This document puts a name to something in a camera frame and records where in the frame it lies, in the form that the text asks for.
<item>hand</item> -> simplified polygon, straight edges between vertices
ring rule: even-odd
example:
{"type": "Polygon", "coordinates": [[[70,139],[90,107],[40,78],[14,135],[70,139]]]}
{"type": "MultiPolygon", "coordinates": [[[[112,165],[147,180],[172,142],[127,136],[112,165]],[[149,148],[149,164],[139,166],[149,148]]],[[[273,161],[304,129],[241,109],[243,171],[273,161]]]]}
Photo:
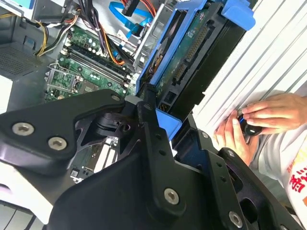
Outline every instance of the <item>hand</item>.
{"type": "Polygon", "coordinates": [[[220,148],[231,148],[244,163],[249,166],[253,160],[259,137],[251,137],[249,143],[246,144],[239,121],[236,117],[237,111],[233,111],[230,117],[220,124],[214,134],[214,139],[217,141],[220,148]]]}
{"type": "Polygon", "coordinates": [[[283,93],[242,110],[248,124],[264,127],[261,134],[282,133],[307,123],[307,97],[283,93]]]}

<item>silver screw head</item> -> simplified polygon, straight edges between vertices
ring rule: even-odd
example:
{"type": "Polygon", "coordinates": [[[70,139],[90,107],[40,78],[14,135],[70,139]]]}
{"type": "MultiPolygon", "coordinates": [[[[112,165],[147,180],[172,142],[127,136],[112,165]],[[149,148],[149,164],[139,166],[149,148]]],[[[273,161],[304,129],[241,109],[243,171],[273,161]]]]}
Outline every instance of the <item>silver screw head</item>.
{"type": "Polygon", "coordinates": [[[229,215],[229,219],[231,220],[231,222],[232,222],[237,228],[240,229],[240,228],[243,227],[243,222],[242,222],[240,216],[239,216],[237,213],[235,213],[235,212],[233,212],[233,211],[230,211],[228,215],[229,215]]]}
{"type": "Polygon", "coordinates": [[[174,189],[167,188],[164,190],[164,198],[172,205],[177,205],[179,203],[178,193],[174,189]]]}
{"type": "Polygon", "coordinates": [[[52,137],[48,140],[48,145],[51,149],[60,151],[67,147],[67,142],[63,138],[52,137]]]}
{"type": "Polygon", "coordinates": [[[115,101],[117,101],[117,102],[119,102],[119,101],[120,101],[120,98],[119,98],[119,97],[117,97],[116,95],[112,95],[112,99],[113,99],[113,100],[115,100],[115,101]]]}
{"type": "Polygon", "coordinates": [[[234,152],[232,152],[231,150],[228,150],[227,152],[228,152],[228,154],[229,154],[231,157],[234,157],[234,156],[235,156],[234,152]]]}
{"type": "Polygon", "coordinates": [[[281,225],[281,226],[280,226],[280,229],[281,229],[281,230],[288,230],[288,228],[286,228],[284,225],[281,225]]]}
{"type": "Polygon", "coordinates": [[[205,132],[202,132],[201,134],[202,134],[202,136],[203,136],[204,138],[208,138],[208,137],[209,137],[208,134],[206,134],[205,132]]]}
{"type": "Polygon", "coordinates": [[[19,136],[28,136],[34,132],[34,127],[29,123],[19,122],[12,126],[12,131],[19,136]]]}
{"type": "Polygon", "coordinates": [[[152,109],[152,108],[150,107],[149,104],[145,104],[144,107],[145,107],[146,109],[148,109],[148,110],[151,110],[151,109],[152,109]]]}

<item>yellow wire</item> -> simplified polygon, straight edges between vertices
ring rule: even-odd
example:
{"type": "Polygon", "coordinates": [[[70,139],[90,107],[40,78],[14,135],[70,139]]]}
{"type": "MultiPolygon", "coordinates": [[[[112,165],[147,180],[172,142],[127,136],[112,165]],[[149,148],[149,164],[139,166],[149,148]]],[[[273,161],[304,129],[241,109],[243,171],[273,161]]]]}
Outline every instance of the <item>yellow wire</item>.
{"type": "Polygon", "coordinates": [[[0,16],[0,19],[12,17],[12,16],[15,16],[15,14],[13,14],[13,13],[6,13],[6,14],[1,15],[1,16],[0,16]]]}
{"type": "Polygon", "coordinates": [[[108,50],[108,52],[109,52],[109,55],[110,55],[112,61],[115,62],[115,63],[118,64],[118,65],[123,65],[123,64],[125,64],[124,61],[118,62],[118,61],[113,57],[111,48],[110,48],[110,46],[109,46],[109,42],[108,42],[107,37],[106,37],[106,33],[105,33],[104,29],[102,28],[102,25],[101,25],[101,24],[100,24],[100,29],[102,30],[103,36],[104,36],[105,41],[106,41],[106,47],[107,47],[107,50],[108,50]]]}
{"type": "Polygon", "coordinates": [[[39,53],[37,54],[39,56],[44,52],[46,45],[47,45],[47,31],[46,31],[45,27],[43,26],[43,24],[41,22],[37,22],[37,23],[40,25],[40,27],[42,27],[42,30],[43,30],[43,33],[44,33],[43,44],[42,44],[42,46],[39,50],[39,53]]]}

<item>black knob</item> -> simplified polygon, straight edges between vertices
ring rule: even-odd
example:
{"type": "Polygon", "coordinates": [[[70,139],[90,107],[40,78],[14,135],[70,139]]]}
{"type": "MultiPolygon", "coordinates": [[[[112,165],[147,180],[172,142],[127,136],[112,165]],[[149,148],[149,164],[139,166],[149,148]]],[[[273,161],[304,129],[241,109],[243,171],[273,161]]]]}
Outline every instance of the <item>black knob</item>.
{"type": "Polygon", "coordinates": [[[262,127],[249,125],[243,118],[243,114],[238,117],[238,120],[241,126],[241,130],[244,134],[248,136],[256,136],[262,132],[262,127]]]}

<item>vent grille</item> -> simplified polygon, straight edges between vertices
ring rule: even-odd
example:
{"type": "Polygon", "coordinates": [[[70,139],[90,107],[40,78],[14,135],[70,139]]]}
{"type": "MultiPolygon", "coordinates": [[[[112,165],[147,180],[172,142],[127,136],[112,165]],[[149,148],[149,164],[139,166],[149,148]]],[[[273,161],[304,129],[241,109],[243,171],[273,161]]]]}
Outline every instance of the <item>vent grille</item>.
{"type": "Polygon", "coordinates": [[[13,75],[19,75],[41,64],[35,57],[12,46],[1,47],[0,54],[0,69],[13,75]]]}

